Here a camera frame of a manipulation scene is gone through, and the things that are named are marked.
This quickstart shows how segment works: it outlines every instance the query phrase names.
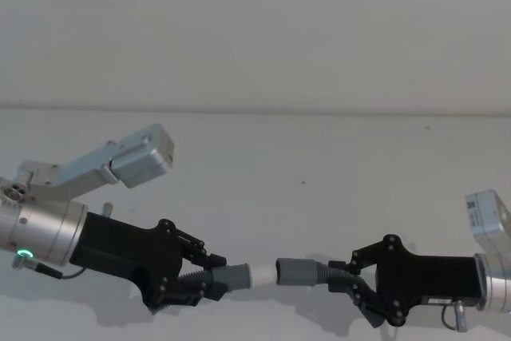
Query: cable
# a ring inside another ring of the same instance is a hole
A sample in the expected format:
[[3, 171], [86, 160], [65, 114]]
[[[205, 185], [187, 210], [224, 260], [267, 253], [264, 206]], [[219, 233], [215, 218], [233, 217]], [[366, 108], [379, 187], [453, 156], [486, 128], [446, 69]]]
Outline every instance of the cable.
[[78, 277], [81, 273], [85, 272], [86, 269], [87, 268], [82, 268], [78, 272], [73, 273], [72, 275], [62, 276], [61, 280], [71, 280], [71, 279], [74, 279], [75, 277]]
[[456, 331], [456, 327], [449, 325], [446, 321], [446, 309], [447, 305], [444, 305], [442, 308], [442, 323], [444, 324], [444, 327], [446, 327], [447, 329], [450, 329], [451, 331]]

